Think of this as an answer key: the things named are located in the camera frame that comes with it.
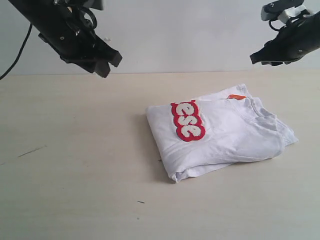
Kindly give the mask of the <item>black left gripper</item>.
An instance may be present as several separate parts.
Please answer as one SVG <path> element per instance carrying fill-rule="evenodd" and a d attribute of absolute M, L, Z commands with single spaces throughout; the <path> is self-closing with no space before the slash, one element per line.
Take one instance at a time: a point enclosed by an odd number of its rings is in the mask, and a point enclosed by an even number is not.
<path fill-rule="evenodd" d="M 110 64 L 118 67 L 123 57 L 97 37 L 97 19 L 88 7 L 38 7 L 40 38 L 48 43 L 66 64 L 74 64 L 91 74 L 106 78 Z"/>

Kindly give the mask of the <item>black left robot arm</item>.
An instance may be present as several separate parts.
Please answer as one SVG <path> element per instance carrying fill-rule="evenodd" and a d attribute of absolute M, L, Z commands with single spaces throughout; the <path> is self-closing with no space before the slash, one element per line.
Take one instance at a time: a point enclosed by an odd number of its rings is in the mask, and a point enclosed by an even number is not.
<path fill-rule="evenodd" d="M 101 0 L 12 0 L 11 4 L 65 63 L 106 78 L 110 67 L 122 61 L 120 52 L 95 33 L 98 22 L 92 10 L 104 9 Z"/>

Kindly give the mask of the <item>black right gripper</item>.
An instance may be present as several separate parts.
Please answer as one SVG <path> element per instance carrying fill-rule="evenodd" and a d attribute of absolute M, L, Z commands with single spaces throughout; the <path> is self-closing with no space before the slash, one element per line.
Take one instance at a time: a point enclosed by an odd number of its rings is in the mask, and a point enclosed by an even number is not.
<path fill-rule="evenodd" d="M 305 15 L 287 25 L 263 48 L 251 54 L 251 63 L 272 67 L 289 65 L 320 48 L 320 13 Z"/>

